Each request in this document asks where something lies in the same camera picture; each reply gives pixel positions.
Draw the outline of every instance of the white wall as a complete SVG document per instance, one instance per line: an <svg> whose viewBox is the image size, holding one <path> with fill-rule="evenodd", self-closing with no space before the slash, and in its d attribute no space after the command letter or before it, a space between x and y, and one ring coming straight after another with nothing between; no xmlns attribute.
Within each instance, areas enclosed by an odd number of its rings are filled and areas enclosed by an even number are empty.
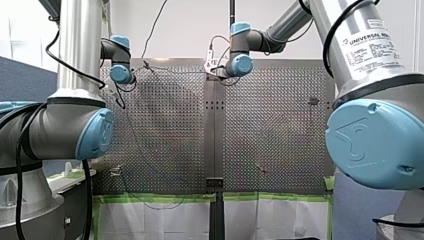
<svg viewBox="0 0 424 240"><path fill-rule="evenodd" d="M265 30L293 1L237 0L237 21L247 21L253 28ZM44 48L54 37L56 26L47 20L47 13L38 1L0 0L0 4L0 56L55 70L56 64L44 53ZM115 34L130 38L133 57L141 57L161 4L162 0L111 0L112 29ZM382 0L378 8L404 65L424 72L424 25L419 21L423 5L421 0ZM146 57L205 57L213 35L228 35L228 8L228 0L169 0ZM217 52L225 47L224 42L216 40ZM320 59L321 52L321 41L313 26L302 39L290 43L283 53L269 58ZM253 56L267 58L262 53L253 53Z"/></svg>

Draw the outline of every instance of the universal robots label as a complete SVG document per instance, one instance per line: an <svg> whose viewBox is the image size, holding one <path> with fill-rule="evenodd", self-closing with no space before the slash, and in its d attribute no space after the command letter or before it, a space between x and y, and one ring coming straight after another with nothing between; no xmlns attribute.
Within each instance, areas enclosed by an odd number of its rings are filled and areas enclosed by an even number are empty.
<svg viewBox="0 0 424 240"><path fill-rule="evenodd" d="M354 79L362 79L369 70L401 65L400 56L385 29L369 29L342 42L342 50Z"/></svg>

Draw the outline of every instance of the perforated metal panel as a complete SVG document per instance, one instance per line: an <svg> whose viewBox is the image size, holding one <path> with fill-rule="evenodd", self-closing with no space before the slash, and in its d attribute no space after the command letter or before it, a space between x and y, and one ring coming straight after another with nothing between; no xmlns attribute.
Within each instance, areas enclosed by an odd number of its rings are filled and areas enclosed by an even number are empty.
<svg viewBox="0 0 424 240"><path fill-rule="evenodd" d="M196 73L202 68L183 61L169 61L168 65L149 62L169 71L137 71L135 91L122 93L126 110L120 109L114 98L104 96L116 122L112 147L104 159L106 171L96 179L96 194L205 191L205 75ZM108 67L102 68L103 79L108 71ZM111 177L108 169L118 165L122 165L121 176Z"/></svg>
<svg viewBox="0 0 424 240"><path fill-rule="evenodd" d="M334 87L321 63L269 61L225 90L225 190L322 193Z"/></svg>
<svg viewBox="0 0 424 240"><path fill-rule="evenodd" d="M116 125L96 194L203 193L207 177L221 176L225 191L324 192L334 85L321 61L257 60L232 87L205 82L201 59L148 61L170 71L138 71L136 90L122 93L127 110L104 96Z"/></svg>

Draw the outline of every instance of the green tape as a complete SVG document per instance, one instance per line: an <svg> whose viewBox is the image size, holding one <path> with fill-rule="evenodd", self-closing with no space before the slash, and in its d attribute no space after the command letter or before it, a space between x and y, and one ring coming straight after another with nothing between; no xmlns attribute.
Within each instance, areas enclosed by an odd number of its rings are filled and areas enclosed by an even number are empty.
<svg viewBox="0 0 424 240"><path fill-rule="evenodd" d="M62 176L62 174L54 174L54 175L47 177L47 179L55 179L55 178L58 178L58 177L61 177L61 176Z"/></svg>
<svg viewBox="0 0 424 240"><path fill-rule="evenodd" d="M328 202L328 217L327 217L327 240L333 239L333 197Z"/></svg>
<svg viewBox="0 0 424 240"><path fill-rule="evenodd" d="M100 203L93 201L93 208L94 240L99 240Z"/></svg>
<svg viewBox="0 0 424 240"><path fill-rule="evenodd" d="M78 179L78 178L82 178L83 176L84 176L83 172L70 172L68 173L66 178Z"/></svg>
<svg viewBox="0 0 424 240"><path fill-rule="evenodd" d="M334 182L335 182L334 176L324 177L324 182L325 182L325 187L327 188L327 191L334 190Z"/></svg>
<svg viewBox="0 0 424 240"><path fill-rule="evenodd" d="M294 202L329 202L331 195L297 195L285 193L224 193L224 201L240 202L258 199L284 200Z"/></svg>
<svg viewBox="0 0 424 240"><path fill-rule="evenodd" d="M161 195L150 193L125 193L123 195L95 196L100 204L108 203L209 203L215 202L214 194Z"/></svg>

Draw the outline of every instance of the black cable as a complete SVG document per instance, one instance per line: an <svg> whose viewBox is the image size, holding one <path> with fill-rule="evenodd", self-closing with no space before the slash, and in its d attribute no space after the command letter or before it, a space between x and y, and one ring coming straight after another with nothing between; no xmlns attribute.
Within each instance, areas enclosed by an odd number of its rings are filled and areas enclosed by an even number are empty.
<svg viewBox="0 0 424 240"><path fill-rule="evenodd" d="M219 81L219 83L220 83L221 85L223 85L223 86L231 87L231 86L236 85L236 84L240 81L240 79L241 79L241 77L237 78L237 80L235 80L234 82L229 83L229 84L224 83L224 80L220 80L220 81Z"/></svg>
<svg viewBox="0 0 424 240"><path fill-rule="evenodd" d="M102 54L101 54L102 63L100 64L100 68L102 68L103 64L105 63L105 46L103 45L102 42L100 42L100 44L102 46Z"/></svg>
<svg viewBox="0 0 424 240"><path fill-rule="evenodd" d="M314 23L314 20L312 19L311 22L309 23L308 27L306 28L306 30L302 34L300 34L298 37L295 37L295 38L287 40L287 41L279 41L279 40L271 37L269 34L267 34L267 35L268 35L269 39L271 39L273 42L276 42L276 43L284 44L284 43L295 42L295 41L301 39L303 36L305 36L306 33L308 33L308 31L309 31L309 29L311 29L313 23Z"/></svg>
<svg viewBox="0 0 424 240"><path fill-rule="evenodd" d="M130 89L121 88L119 85L116 85L116 88L119 89L121 92L132 92L137 87L137 81L134 81L134 83L132 85L133 85L133 87L130 88Z"/></svg>
<svg viewBox="0 0 424 240"><path fill-rule="evenodd" d="M146 40L146 43L144 45L144 51L143 51L143 54L141 55L141 58L142 59L144 58L144 55L146 54L147 45L149 44L150 38L152 38L152 36L153 36L153 32L155 31L156 23L158 22L159 17L162 14L163 8L165 7L165 5L166 5L167 2L168 2L168 0L163 1L162 6L160 7L159 13L156 16L155 21L153 22L152 30L150 31L150 35L149 35L149 37Z"/></svg>
<svg viewBox="0 0 424 240"><path fill-rule="evenodd" d="M121 95L121 90L118 87L118 84L115 83L115 87L116 87L116 91L118 92L119 95L119 99L116 99L115 102L116 104L118 104L119 107L121 107L122 109L126 109L127 108L127 104L125 103L124 99L122 98Z"/></svg>
<svg viewBox="0 0 424 240"><path fill-rule="evenodd" d="M49 45L47 45L47 47L46 47L46 53L47 53L47 55L49 55L51 58L53 58L56 62L62 64L63 66L65 66L67 68L69 68L73 72L75 72L75 73L77 73L77 74L79 74L81 76L84 76L86 78L89 78L89 79L91 79L91 80L99 83L100 84L100 87L99 87L100 89L104 88L106 86L106 84L102 80L100 80L100 79L98 79L96 77L90 76L90 75L88 75L86 73L81 72L80 70L72 67L71 65L67 64L62 59L56 57L53 53L50 52L50 48L56 43L57 39L59 38L59 33L60 33L60 30L57 30L57 34L56 34L55 38L53 39L53 41L51 43L49 43Z"/></svg>
<svg viewBox="0 0 424 240"><path fill-rule="evenodd" d="M16 213L15 213L15 225L16 232L18 234L19 240L25 240L24 233L22 231L21 215L22 215L22 195L23 195L23 179L22 179L22 159L21 159L21 149L22 149L22 140L27 136L29 127L34 119L37 117L38 113L46 106L47 104L40 104L37 109L31 114L28 121L25 123L24 127L21 130L18 141L16 142L16 173L18 180L18 189L17 189L17 199L16 199Z"/></svg>
<svg viewBox="0 0 424 240"><path fill-rule="evenodd" d="M222 36L222 35L215 35L215 36L213 36L213 37L212 37L212 39L211 39L211 43L209 44L209 49L210 49L210 50L212 50L212 49L213 49L213 41L214 41L216 38L221 38L222 40L226 41L227 43L230 43L230 40L228 40L228 38L226 38L226 37L224 37L224 36Z"/></svg>
<svg viewBox="0 0 424 240"><path fill-rule="evenodd" d="M125 188L125 192L126 193L128 193L128 194L130 194L133 198L135 198L135 199L137 199L137 200L139 200L140 202L142 202L143 204L144 204L144 206L146 206L146 207L148 207L148 208L150 208L150 209L152 209L152 210L171 210L171 209L175 209L175 208L177 208L177 207L179 207L179 206L181 206L181 204L183 204L183 202L184 202L184 200L185 200L185 198L186 198L186 196L184 195L182 198L181 198L181 201L179 202L179 203L177 203L177 204L175 204L174 206L172 206L172 207L164 207L164 208L156 208L156 207L152 207L152 206L150 206L149 204L147 204L143 199L140 199L139 197L137 197L135 194L133 194L132 192L129 192L128 191L128 185L127 185L127 183L126 183L126 181L125 181L125 178L124 178L124 171L122 171L122 174L120 175L121 176L121 179L122 179L122 183L124 184L124 188Z"/></svg>
<svg viewBox="0 0 424 240"><path fill-rule="evenodd" d="M354 3L352 3L350 6L348 6L340 15L339 18L337 18L337 20L334 22L333 26L331 26L330 30L328 31L327 37L325 38L324 41L324 50L323 50L323 54L322 54L322 60L324 62L324 67L325 70L327 70L328 74L334 78L333 76L333 71L331 70L331 65L330 65L330 60L329 60L329 51L330 51L330 45L331 42L334 38L334 35L336 34L337 29L340 27L340 25L344 22L344 20L346 20L346 18L348 17L349 13L355 8L357 7L359 4L361 4L362 2L364 2L366 0L357 0ZM380 2L380 0L376 0L374 2L374 4L378 4Z"/></svg>
<svg viewBox="0 0 424 240"><path fill-rule="evenodd" d="M300 6L303 8L303 11L305 11L306 13L308 13L309 15L312 15L311 9L309 9L305 3L303 2L303 0L299 0L299 4Z"/></svg>
<svg viewBox="0 0 424 240"><path fill-rule="evenodd" d="M131 129L131 133L133 134L133 136L134 136L134 140L135 140L135 142L136 142L136 146L137 146L137 150L138 150L138 152L139 152L139 155L140 156L143 156L144 154L143 154L143 151L141 150L141 148L140 148L140 142L139 142L139 140L138 140L138 137L137 137L137 134L136 134L136 132L135 132L135 130L134 130L134 127L133 127L133 124L132 124L132 122L131 122L131 119L130 119L130 116L128 115L128 112L127 111L125 111L125 116L127 117L127 121L128 121L128 125L129 125L129 127L130 127L130 129ZM172 175L173 176L173 181L174 180L180 180L180 181L182 181L182 182L184 182L184 183L186 183L187 181L184 179L184 178L182 178L182 177L180 177L180 176L178 176L178 175L174 175L174 174L167 174L167 173L164 173L164 172L161 172L160 170L158 170L156 167L154 167L149 161L144 161L145 163L147 163L147 166L149 166L149 168L150 169L152 169L156 174L159 174L159 175L165 175L165 176L169 176L169 175ZM150 205L148 205L147 203L145 203L144 202L144 200L142 200L142 199L140 199L140 198L138 198L137 196L135 196L133 193L131 193L131 192L129 192L129 189L128 189L128 185L127 185L127 183L126 183L126 181L125 181L125 178L124 178L124 176L123 176L123 174L124 174L124 171L122 171L122 174L121 174L121 179L122 179L122 182L124 183L124 187L125 187L125 192L127 192L127 193L129 193L131 196L133 196L134 198L136 198L136 199L138 199L139 201L141 201L141 202L143 202L143 204L146 206L146 207L148 207L148 208L150 208L150 209L153 209L153 210L169 210L169 209L175 209L175 208L177 208L177 207L179 207L183 202L184 202L184 200L185 200L185 195L184 195L184 197L181 199L181 201L178 203L178 204L176 204L175 206L172 206L172 207L168 207L168 208L155 208L155 207L152 207L152 206L150 206Z"/></svg>
<svg viewBox="0 0 424 240"><path fill-rule="evenodd" d="M392 222L383 219L373 219L374 223L377 224L387 224L394 227L402 227L402 228L424 228L424 223L401 223L401 222Z"/></svg>
<svg viewBox="0 0 424 240"><path fill-rule="evenodd" d="M93 190L91 189L91 174L87 159L82 160L82 166L85 175L85 187L87 192L87 214L85 216L85 225L83 232L83 240L90 239L91 221L93 218Z"/></svg>

